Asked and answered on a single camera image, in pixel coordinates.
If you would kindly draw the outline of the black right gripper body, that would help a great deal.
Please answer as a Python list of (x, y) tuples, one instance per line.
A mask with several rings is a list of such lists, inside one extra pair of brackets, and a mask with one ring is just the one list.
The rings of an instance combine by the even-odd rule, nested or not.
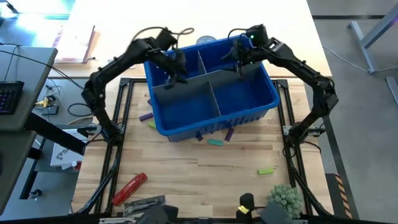
[(264, 50), (259, 48), (247, 48), (243, 45), (243, 42), (241, 40), (234, 40), (233, 47), (236, 47), (238, 49), (237, 62), (241, 62), (241, 65), (261, 62), (268, 59), (268, 56)]

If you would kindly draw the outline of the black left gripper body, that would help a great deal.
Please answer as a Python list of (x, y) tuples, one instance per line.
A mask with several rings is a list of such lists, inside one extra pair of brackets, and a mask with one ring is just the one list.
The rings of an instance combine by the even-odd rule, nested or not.
[(183, 75), (188, 76), (188, 71), (186, 69), (187, 59), (185, 54), (180, 49), (174, 49), (172, 55), (167, 55), (165, 61), (162, 62), (161, 67), (168, 73), (171, 77), (178, 77)]

